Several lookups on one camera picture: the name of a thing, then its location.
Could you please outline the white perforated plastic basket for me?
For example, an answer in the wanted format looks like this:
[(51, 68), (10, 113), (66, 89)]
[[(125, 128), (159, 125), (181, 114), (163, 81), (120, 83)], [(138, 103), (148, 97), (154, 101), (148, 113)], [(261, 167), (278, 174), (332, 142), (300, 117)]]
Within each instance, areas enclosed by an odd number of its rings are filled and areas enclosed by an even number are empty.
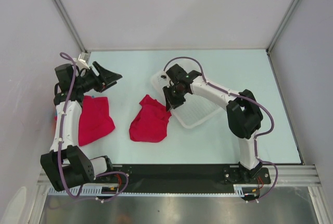
[[(169, 85), (168, 78), (163, 70), (158, 71), (150, 78), (151, 85), (162, 97), (161, 103), (165, 103), (165, 97), (162, 88)], [(180, 124), (186, 129), (192, 129), (212, 118), (223, 109), (213, 102), (197, 95), (186, 94), (186, 102), (180, 107), (171, 110)]]

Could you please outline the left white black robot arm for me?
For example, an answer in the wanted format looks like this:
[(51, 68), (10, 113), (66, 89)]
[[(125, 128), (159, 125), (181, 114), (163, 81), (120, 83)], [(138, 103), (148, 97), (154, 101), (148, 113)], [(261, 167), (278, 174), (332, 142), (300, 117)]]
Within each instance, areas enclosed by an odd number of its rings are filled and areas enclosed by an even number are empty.
[(90, 90), (103, 92), (115, 85), (122, 75), (103, 68), (98, 62), (84, 74), (71, 64), (55, 68), (58, 78), (55, 94), (57, 122), (50, 151), (43, 154), (40, 163), (53, 188), (57, 192), (66, 188), (92, 183), (96, 176), (103, 182), (115, 176), (108, 156), (89, 159), (79, 148), (79, 120), (82, 114), (84, 94)]

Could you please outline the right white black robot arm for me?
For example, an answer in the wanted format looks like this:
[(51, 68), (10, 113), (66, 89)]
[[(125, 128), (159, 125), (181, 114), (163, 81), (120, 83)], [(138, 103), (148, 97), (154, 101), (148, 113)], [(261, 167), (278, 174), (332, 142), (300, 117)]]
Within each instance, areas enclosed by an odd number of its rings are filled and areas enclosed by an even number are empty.
[(163, 71), (170, 80), (169, 85), (162, 88), (166, 110), (182, 106), (187, 94), (203, 97), (225, 110), (228, 127), (239, 141), (239, 176), (246, 183), (257, 179), (262, 162), (255, 153), (254, 136), (261, 127), (263, 115), (252, 92), (244, 90), (234, 94), (210, 83), (203, 71), (186, 72), (178, 64)]

